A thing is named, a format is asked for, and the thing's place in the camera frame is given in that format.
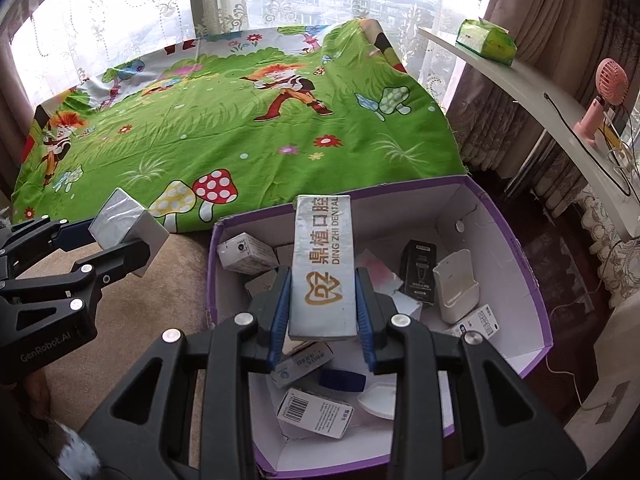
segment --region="cartoon bedsheet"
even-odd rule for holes
[[[88,218],[122,187],[188,232],[300,193],[463,171],[437,103],[357,21],[250,30],[168,46],[38,107],[14,221]]]

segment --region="gold logo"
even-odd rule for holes
[[[309,305],[326,305],[342,299],[342,295],[334,292],[334,288],[340,286],[340,282],[328,272],[321,274],[317,270],[308,273],[306,282],[310,290],[305,296]]]

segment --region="black box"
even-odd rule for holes
[[[401,292],[423,303],[433,304],[436,283],[436,246],[418,240],[409,240],[402,251],[400,278],[404,281]]]

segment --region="purple box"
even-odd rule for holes
[[[551,329],[538,282],[507,222],[489,196],[470,177],[444,176],[383,184],[347,192],[351,196],[355,253],[372,251],[393,272],[399,272],[402,249],[411,239],[435,244],[438,260],[469,249],[474,277],[480,283],[480,303],[489,304],[500,324],[491,343],[522,376],[552,347]],[[209,251],[207,316],[210,324],[249,306],[242,276],[222,269],[216,246],[248,232],[272,247],[294,239],[291,204],[230,216],[215,225]],[[432,330],[449,328],[437,304],[424,308],[420,321]],[[367,387],[395,381],[373,377],[352,340],[328,342],[332,365],[367,376]],[[440,375],[443,431],[453,431],[446,374]],[[285,390],[267,376],[251,374],[250,401],[256,460],[275,478],[308,478],[388,462],[393,421],[364,410],[355,411],[340,440],[306,432],[276,419]],[[357,394],[339,400],[357,407]]]

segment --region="white lace curtain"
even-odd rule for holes
[[[402,63],[444,107],[463,63],[418,27],[453,38],[488,0],[44,0],[12,40],[32,104],[83,77],[195,36],[248,28],[377,19]]]

